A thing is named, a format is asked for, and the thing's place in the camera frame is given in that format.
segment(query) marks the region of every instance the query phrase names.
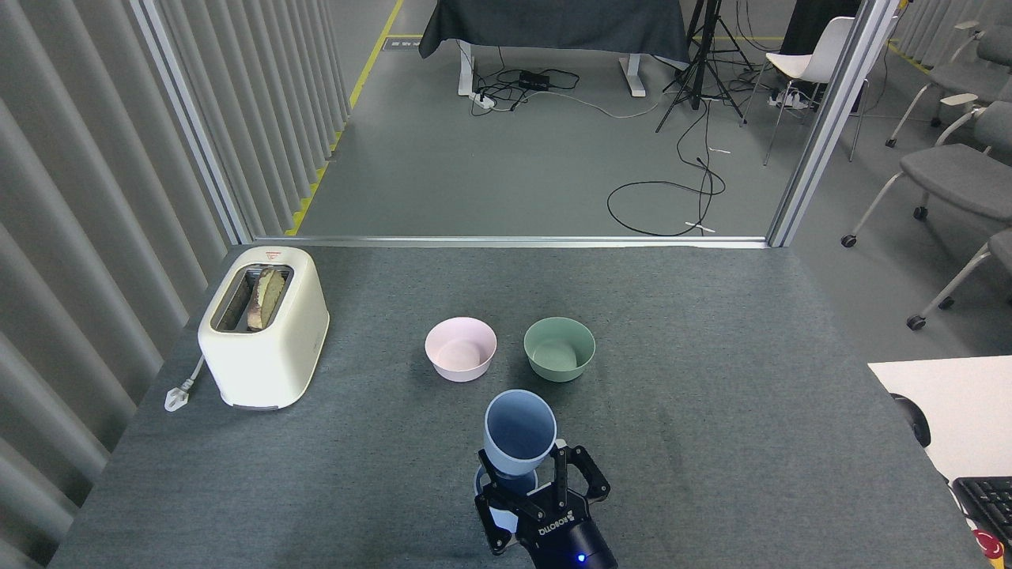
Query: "computer mouse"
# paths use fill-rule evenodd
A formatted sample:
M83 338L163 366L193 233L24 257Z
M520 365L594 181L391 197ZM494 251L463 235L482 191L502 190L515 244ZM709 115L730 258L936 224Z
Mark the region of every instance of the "computer mouse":
M914 437L921 443L921 446L931 444L931 430L928 428L928 418L924 416L924 411L916 403L902 395L891 393L893 400L900 406L900 411L904 418L910 423L910 428L914 431Z

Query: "pink bowl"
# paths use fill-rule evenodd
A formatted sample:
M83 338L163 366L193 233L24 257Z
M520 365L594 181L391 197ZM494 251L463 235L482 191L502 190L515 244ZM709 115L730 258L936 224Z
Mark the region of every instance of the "pink bowl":
M495 353L496 333L475 318L443 320L425 337L425 355L436 372L451 382L480 378Z

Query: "yellow floor line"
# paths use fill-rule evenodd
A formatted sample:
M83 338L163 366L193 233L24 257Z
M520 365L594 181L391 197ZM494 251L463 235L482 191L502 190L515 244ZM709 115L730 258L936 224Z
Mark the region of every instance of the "yellow floor line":
M917 68L918 70L920 70L920 71L921 71L922 73L925 73L925 74L927 74L927 73L931 73L931 70L930 70L930 69L928 69L928 68L924 67L923 65L921 65L921 64L917 63L917 62L916 62L916 61L915 61L915 60L914 60L913 58L911 58L911 57L910 57L910 56L908 56L907 54L904 54L903 52L901 52L901 51L900 51L900 49L899 49L899 48L897 48L897 47L896 47L896 46L894 45L894 40L893 40L893 39L890 39L890 40L889 40L889 42L888 42L888 43L887 43L886 45L887 45L887 46L889 46L889 49L890 49L890 50L893 50L893 53L894 53L894 54L896 54L896 55L900 56L901 58L903 58L903 59L904 59L904 61L906 61L906 62L907 62L907 63L909 63L910 65L912 65L912 66L916 67L916 68Z
M376 57L380 56L380 51L383 50L383 43L387 40L387 34L390 33L390 28L394 26L394 20L397 19L398 12L401 11L401 5L404 0L397 0L397 4L394 5L394 9L390 12L390 17L387 18L387 25L383 26L383 31L380 32L380 37L376 37L376 44L372 47L372 53L369 54L369 59L365 62L365 67L362 68L361 75L358 76L358 82L355 83L355 88L351 90L351 108L355 107L355 103L358 102L358 95L362 92L362 85L365 84L365 79L368 78L369 72L372 71L372 65L376 62Z
M330 145L330 151L334 152L337 149L337 143L341 140L341 133L334 133L334 144ZM303 226L303 219L306 218L306 212L310 209L310 204L313 202L313 196L316 195L316 190L320 187L320 182L323 181L323 175L327 173L327 168L330 167L330 162L324 162L323 168L317 170L317 181L310 184L310 196L303 197L299 200L300 209L298 212L291 214L291 229L284 232L287 236L299 235L299 228Z
M372 65L376 62L376 57L380 56L387 37L421 37L421 35L417 34L391 34L390 28L394 26L394 20L397 19L397 14L400 13L403 4L404 0L397 0L397 3L394 4L394 9L390 11L390 16L387 18L387 23L383 26L383 31L380 32L380 37L376 37L376 43L372 46L372 53L369 54L369 59L365 61L365 67L362 68L362 72L358 75L355 88L351 90L351 96L348 97L351 108L354 108L355 103L358 102L358 95L362 92L362 86L365 85L365 80L368 79L369 73L372 71ZM330 145L331 153L337 150L337 143L340 140L341 133L335 133L334 144ZM329 165L330 162L325 162L323 168L317 170L317 181L310 184L310 196L304 197L301 202L302 209L291 215L292 227L284 232L285 235L299 235L299 229L303 225L303 219L306 218L306 212L309 211L310 204L313 202L313 196L316 195L316 190L320 187L320 182L323 181L323 175L327 173Z

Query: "toaster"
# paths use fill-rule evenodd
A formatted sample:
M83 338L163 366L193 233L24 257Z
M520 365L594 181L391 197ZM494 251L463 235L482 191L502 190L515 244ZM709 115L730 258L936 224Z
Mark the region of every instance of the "toaster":
M250 328L260 274L271 268L283 283L274 308ZM291 405L313 379L330 313L309 253L293 247L253 247L232 263L200 320L197 341L222 399L233 407L270 410Z

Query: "curtain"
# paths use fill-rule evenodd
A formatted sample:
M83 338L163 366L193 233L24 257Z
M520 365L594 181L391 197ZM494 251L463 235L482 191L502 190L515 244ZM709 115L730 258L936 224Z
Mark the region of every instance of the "curtain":
M944 64L968 37L968 30L955 24L977 20L977 29L987 29L1012 0L919 0L912 2L898 33L898 49L927 68Z
M164 19L237 209L254 236L296 227L347 119L328 4L143 2Z
M0 1L0 568L52 557L227 247L298 221L330 10Z

